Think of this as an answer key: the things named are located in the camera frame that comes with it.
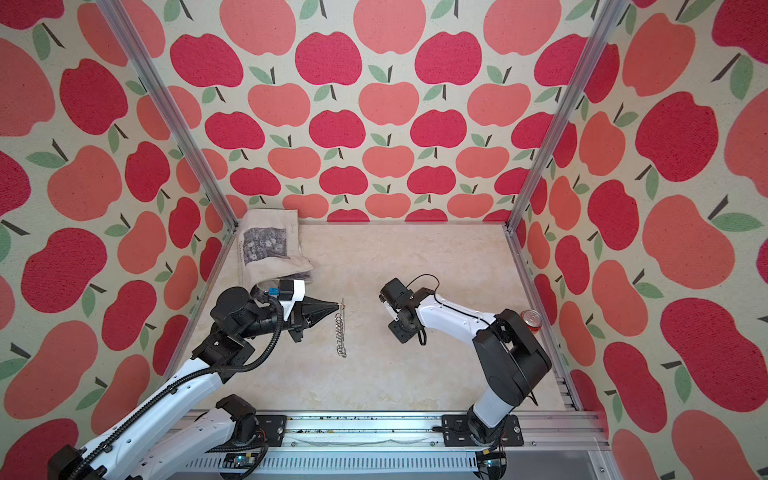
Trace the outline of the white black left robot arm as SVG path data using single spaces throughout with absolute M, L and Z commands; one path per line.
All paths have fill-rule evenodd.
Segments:
M 260 417 L 231 394 L 190 426 L 171 434 L 200 401 L 237 374 L 264 364 L 283 333 L 300 342 L 305 330 L 339 311 L 337 302 L 309 297 L 302 281 L 282 281 L 267 291 L 230 287 L 210 312 L 210 333 L 189 360 L 155 393 L 81 448 L 62 447 L 48 462 L 50 479 L 168 479 L 204 453 L 235 454 L 252 474 L 272 446 L 280 445 L 285 420 Z

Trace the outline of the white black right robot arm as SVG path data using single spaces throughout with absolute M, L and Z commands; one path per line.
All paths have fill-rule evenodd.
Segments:
M 497 446 L 507 431 L 506 418 L 552 368 L 552 361 L 522 316 L 505 309 L 491 314 L 451 302 L 437 291 L 410 289 L 401 280 L 387 282 L 379 300 L 392 316 L 388 328 L 401 342 L 415 337 L 427 343 L 434 329 L 458 339 L 477 355 L 487 389 L 467 411 L 465 431 L 480 446 Z

